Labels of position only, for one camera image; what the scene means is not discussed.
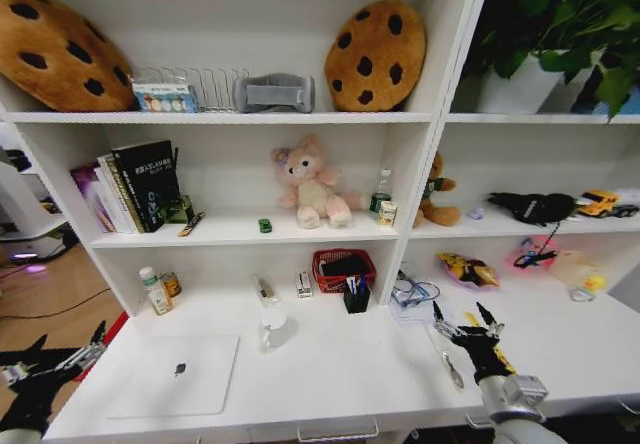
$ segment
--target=book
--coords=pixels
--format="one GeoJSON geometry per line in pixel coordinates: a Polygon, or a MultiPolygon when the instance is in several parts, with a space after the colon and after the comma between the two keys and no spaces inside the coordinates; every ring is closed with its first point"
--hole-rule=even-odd
{"type": "Polygon", "coordinates": [[[162,208],[179,197],[171,141],[119,147],[111,151],[144,230],[164,224],[162,208]]]}
{"type": "Polygon", "coordinates": [[[93,172],[96,173],[96,177],[98,178],[98,182],[94,182],[93,185],[96,188],[100,202],[102,202],[105,211],[107,211],[109,220],[113,224],[113,227],[116,228],[116,232],[131,232],[124,220],[122,211],[116,202],[116,198],[111,194],[111,188],[109,187],[107,178],[102,171],[102,167],[100,167],[100,165],[96,166],[93,169],[93,172]]]}
{"type": "Polygon", "coordinates": [[[76,186],[78,186],[78,190],[80,191],[80,194],[82,194],[84,201],[89,206],[89,209],[93,215],[96,216],[98,225],[102,232],[115,232],[116,229],[107,215],[104,204],[98,196],[98,176],[96,176],[96,173],[93,170],[96,166],[97,164],[94,163],[72,169],[70,171],[71,177],[75,181],[76,186]]]}
{"type": "Polygon", "coordinates": [[[144,227],[142,222],[140,221],[140,217],[138,217],[138,211],[136,211],[136,206],[133,204],[133,200],[129,195],[129,191],[127,191],[127,186],[124,183],[124,179],[120,175],[120,171],[118,171],[118,166],[116,166],[116,160],[113,155],[109,156],[109,158],[105,159],[105,163],[111,171],[111,176],[118,186],[118,190],[120,191],[120,196],[124,202],[125,207],[127,208],[127,215],[131,218],[131,222],[133,223],[133,229],[135,229],[138,233],[142,234],[144,232],[144,227]]]}
{"type": "Polygon", "coordinates": [[[106,156],[100,156],[98,158],[98,163],[100,164],[100,168],[102,169],[102,172],[104,173],[104,177],[106,178],[107,184],[109,185],[109,188],[111,189],[111,195],[115,199],[116,205],[120,209],[120,216],[124,220],[124,223],[125,223],[126,228],[127,228],[127,231],[124,231],[124,232],[128,232],[130,234],[137,234],[139,232],[138,228],[136,226],[136,223],[134,222],[134,219],[133,219],[133,216],[131,215],[131,212],[129,211],[127,203],[125,202],[125,197],[122,195],[123,191],[126,194],[126,190],[124,189],[124,185],[122,186],[122,190],[121,190],[120,187],[118,186],[118,183],[116,182],[116,177],[119,178],[120,175],[118,174],[118,169],[116,168],[116,165],[113,162],[113,155],[108,154],[106,156]]]}

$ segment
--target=yellow toy car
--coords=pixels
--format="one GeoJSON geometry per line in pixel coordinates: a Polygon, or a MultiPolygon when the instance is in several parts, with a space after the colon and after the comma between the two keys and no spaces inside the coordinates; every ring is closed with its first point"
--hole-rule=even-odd
{"type": "Polygon", "coordinates": [[[633,204],[616,205],[620,196],[599,189],[587,191],[577,201],[578,213],[590,217],[631,217],[640,210],[633,204]]]}
{"type": "Polygon", "coordinates": [[[599,189],[586,191],[578,199],[578,212],[585,216],[606,217],[618,202],[617,194],[599,189]]]}

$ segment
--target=white desk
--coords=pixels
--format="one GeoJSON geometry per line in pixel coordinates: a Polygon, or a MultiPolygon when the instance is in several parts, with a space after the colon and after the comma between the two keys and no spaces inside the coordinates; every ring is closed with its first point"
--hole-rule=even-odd
{"type": "MultiPolygon", "coordinates": [[[[443,278],[439,303],[473,310],[479,298],[506,323],[501,348],[519,373],[537,375],[548,387],[547,415],[613,407],[618,397],[640,403],[640,314],[608,295],[572,302],[564,285],[546,274],[519,276],[503,275],[499,292],[480,295],[443,278]]],[[[298,426],[324,428],[338,418],[362,430],[375,418],[387,431],[462,424],[466,412],[484,415],[477,386],[469,382],[463,393],[453,388],[424,328],[398,326],[389,309],[375,303],[364,314],[348,315],[340,295],[316,292],[298,300],[293,284],[278,290],[297,333],[267,355],[258,350],[261,306],[248,281],[186,284],[176,309],[162,317],[146,307],[71,397],[46,441],[128,443],[134,441],[127,436],[161,432],[179,443],[198,437],[203,443],[255,442],[294,438],[298,426]],[[240,335],[221,414],[106,419],[106,403],[145,336],[210,333],[240,335]]]]}

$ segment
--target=stuffed animal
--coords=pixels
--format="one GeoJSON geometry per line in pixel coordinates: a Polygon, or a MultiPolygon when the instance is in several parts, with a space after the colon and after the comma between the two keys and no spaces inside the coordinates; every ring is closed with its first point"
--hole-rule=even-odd
{"type": "Polygon", "coordinates": [[[342,26],[324,66],[335,106],[388,111],[413,90],[427,52],[420,15],[399,0],[363,7],[342,26]]]}
{"type": "Polygon", "coordinates": [[[0,0],[0,72],[58,111],[126,111],[131,68],[85,17],[54,0],[0,0]]]}
{"type": "Polygon", "coordinates": [[[436,152],[413,227],[418,227],[424,222],[425,218],[441,226],[453,226],[460,220],[460,209],[457,207],[438,207],[431,202],[431,193],[433,191],[451,191],[456,187],[456,181],[440,177],[443,164],[442,156],[439,152],[436,152]]]}
{"type": "Polygon", "coordinates": [[[362,209],[360,194],[338,196],[333,192],[342,173],[326,167],[318,136],[309,134],[295,149],[274,149],[271,160],[278,180],[286,188],[279,204],[284,209],[297,207],[300,227],[318,227],[323,217],[329,217],[332,227],[344,227],[351,222],[351,209],[362,209]]]}

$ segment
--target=brown plush toy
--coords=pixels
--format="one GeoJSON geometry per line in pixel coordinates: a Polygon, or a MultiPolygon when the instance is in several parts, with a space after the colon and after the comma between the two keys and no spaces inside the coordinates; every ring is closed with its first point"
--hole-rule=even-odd
{"type": "Polygon", "coordinates": [[[436,152],[436,157],[433,159],[433,164],[431,165],[427,186],[422,194],[420,209],[418,209],[413,227],[421,225],[425,218],[447,227],[455,225],[460,220],[460,209],[457,207],[438,207],[431,202],[430,197],[433,191],[451,191],[456,187],[456,181],[447,179],[446,177],[440,177],[442,175],[442,166],[442,156],[439,152],[436,152]]]}
{"type": "Polygon", "coordinates": [[[54,0],[0,0],[0,72],[58,111],[126,111],[131,68],[85,17],[54,0]]]}
{"type": "Polygon", "coordinates": [[[324,66],[335,106],[388,111],[413,90],[427,52],[420,15],[399,0],[363,7],[342,26],[324,66]]]}

